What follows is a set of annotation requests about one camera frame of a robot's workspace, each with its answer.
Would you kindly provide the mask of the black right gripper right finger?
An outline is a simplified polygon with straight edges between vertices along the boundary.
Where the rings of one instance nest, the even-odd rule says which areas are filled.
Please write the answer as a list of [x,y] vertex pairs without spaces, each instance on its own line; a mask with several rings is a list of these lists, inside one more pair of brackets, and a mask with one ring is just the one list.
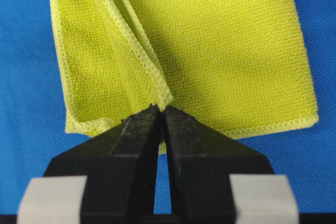
[[297,223],[288,179],[268,158],[172,106],[167,153],[185,223]]

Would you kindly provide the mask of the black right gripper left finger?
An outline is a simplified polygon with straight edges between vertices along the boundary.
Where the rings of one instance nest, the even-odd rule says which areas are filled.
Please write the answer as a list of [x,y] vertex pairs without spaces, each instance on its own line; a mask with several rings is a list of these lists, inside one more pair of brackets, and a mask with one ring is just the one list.
[[18,223],[133,223],[153,211],[160,112],[151,105],[55,156],[30,180]]

